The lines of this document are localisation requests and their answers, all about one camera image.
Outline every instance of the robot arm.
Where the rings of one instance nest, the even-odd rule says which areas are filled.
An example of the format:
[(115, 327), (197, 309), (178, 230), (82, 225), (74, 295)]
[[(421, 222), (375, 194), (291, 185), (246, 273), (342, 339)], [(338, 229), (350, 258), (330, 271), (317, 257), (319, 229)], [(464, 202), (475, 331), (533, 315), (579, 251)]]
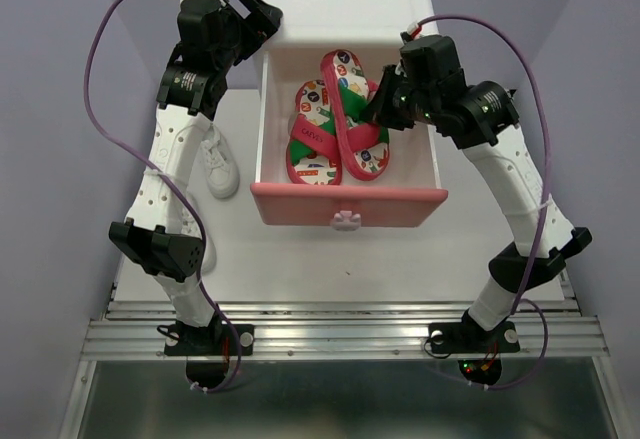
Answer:
[(227, 90), (229, 69), (249, 58), (280, 26), (282, 11), (261, 0), (240, 0), (243, 18), (227, 0), (180, 0), (175, 46), (157, 95), (156, 127), (147, 168), (124, 222), (113, 222), (111, 241), (152, 275), (176, 310), (176, 335), (206, 354), (220, 335), (217, 317), (196, 272), (204, 256), (200, 238), (181, 234), (182, 203), (160, 174), (184, 195), (198, 147)]
[(591, 242), (591, 235), (586, 228), (575, 228), (550, 199), (540, 246), (532, 251), (542, 180), (511, 94), (490, 81), (468, 86), (451, 38), (431, 35), (412, 40), (403, 35), (403, 39), (401, 63), (384, 68), (380, 87), (360, 118), (398, 130), (415, 122), (434, 125), (476, 167), (500, 205), (514, 242), (490, 261), (491, 277), (484, 290), (462, 323), (449, 328), (439, 350), (434, 349), (483, 352), (502, 332), (529, 255), (536, 259), (527, 289), (556, 277), (565, 260)]

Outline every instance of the white table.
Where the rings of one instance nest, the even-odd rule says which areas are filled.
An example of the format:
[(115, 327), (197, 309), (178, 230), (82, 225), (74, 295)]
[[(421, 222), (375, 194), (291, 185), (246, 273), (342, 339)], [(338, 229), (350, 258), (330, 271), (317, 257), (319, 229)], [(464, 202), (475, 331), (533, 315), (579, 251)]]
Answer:
[[(442, 187), (449, 189), (449, 198), (419, 228), (341, 233), (329, 227), (266, 226), (249, 191), (259, 106), (257, 91), (231, 90), (215, 120), (240, 168), (237, 195), (214, 199), (199, 159), (191, 176), (189, 189), (218, 253), (215, 269), (204, 277), (214, 299), (457, 302), (477, 297), (489, 260), (512, 238), (488, 187), (450, 140), (436, 137)], [(116, 302), (168, 302), (160, 286), (127, 259), (116, 280)], [(564, 298), (558, 279), (528, 297)]]

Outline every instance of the white sneaker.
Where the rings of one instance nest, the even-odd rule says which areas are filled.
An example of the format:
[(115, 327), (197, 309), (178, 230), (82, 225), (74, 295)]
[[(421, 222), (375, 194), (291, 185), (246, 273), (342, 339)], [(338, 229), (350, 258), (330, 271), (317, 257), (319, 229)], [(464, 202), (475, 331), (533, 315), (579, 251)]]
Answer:
[[(190, 192), (187, 192), (186, 197), (189, 203), (193, 206), (193, 208), (198, 212), (198, 214), (200, 214), (200, 208), (198, 207), (196, 198), (193, 197), (193, 195)], [(191, 213), (187, 211), (187, 208), (184, 206), (182, 206), (181, 233), (186, 236), (202, 238), (202, 236), (200, 235), (200, 228), (198, 228), (198, 223), (193, 218)], [(211, 236), (209, 235), (206, 229), (204, 230), (204, 233), (207, 236), (207, 245), (204, 248), (204, 257), (202, 258), (202, 268), (200, 269), (202, 274), (206, 274), (211, 269), (213, 269), (213, 267), (216, 265), (216, 259), (217, 259), (216, 246), (213, 244), (213, 241), (211, 240)]]
[(238, 165), (233, 160), (226, 139), (213, 124), (205, 132), (200, 144), (207, 186), (213, 197), (226, 199), (233, 196), (240, 185)]

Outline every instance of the pair of slippers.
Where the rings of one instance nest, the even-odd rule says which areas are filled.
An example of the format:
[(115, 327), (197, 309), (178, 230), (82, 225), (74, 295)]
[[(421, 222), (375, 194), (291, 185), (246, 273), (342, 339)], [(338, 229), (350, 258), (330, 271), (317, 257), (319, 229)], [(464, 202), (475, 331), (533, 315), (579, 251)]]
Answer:
[(295, 122), (287, 146), (287, 173), (296, 184), (339, 185), (342, 166), (371, 181), (389, 163), (389, 131), (359, 121), (377, 85), (358, 58), (337, 50), (324, 56), (322, 80), (306, 82), (296, 94)]

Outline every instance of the pink drawer front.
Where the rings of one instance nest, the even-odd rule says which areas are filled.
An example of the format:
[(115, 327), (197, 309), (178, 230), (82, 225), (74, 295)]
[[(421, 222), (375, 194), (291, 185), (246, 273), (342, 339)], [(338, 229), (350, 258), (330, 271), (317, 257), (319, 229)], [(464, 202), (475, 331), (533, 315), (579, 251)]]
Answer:
[(336, 214), (359, 214), (362, 226), (416, 227), (442, 204), (445, 189), (254, 183), (265, 224), (329, 226)]

